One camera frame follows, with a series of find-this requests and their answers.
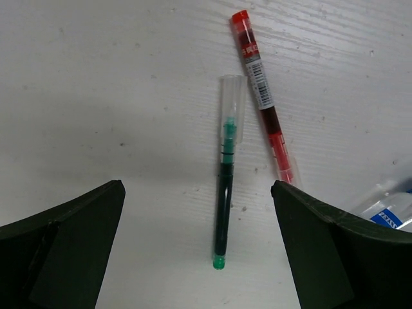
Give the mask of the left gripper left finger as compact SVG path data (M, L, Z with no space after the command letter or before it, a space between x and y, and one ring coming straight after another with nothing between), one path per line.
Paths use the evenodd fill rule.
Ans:
M1 308L94 308L126 190L111 180L1 227Z

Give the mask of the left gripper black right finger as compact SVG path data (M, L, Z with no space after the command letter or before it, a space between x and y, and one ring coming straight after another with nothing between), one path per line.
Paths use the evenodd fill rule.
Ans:
M271 194L301 308L411 308L411 233L283 181Z

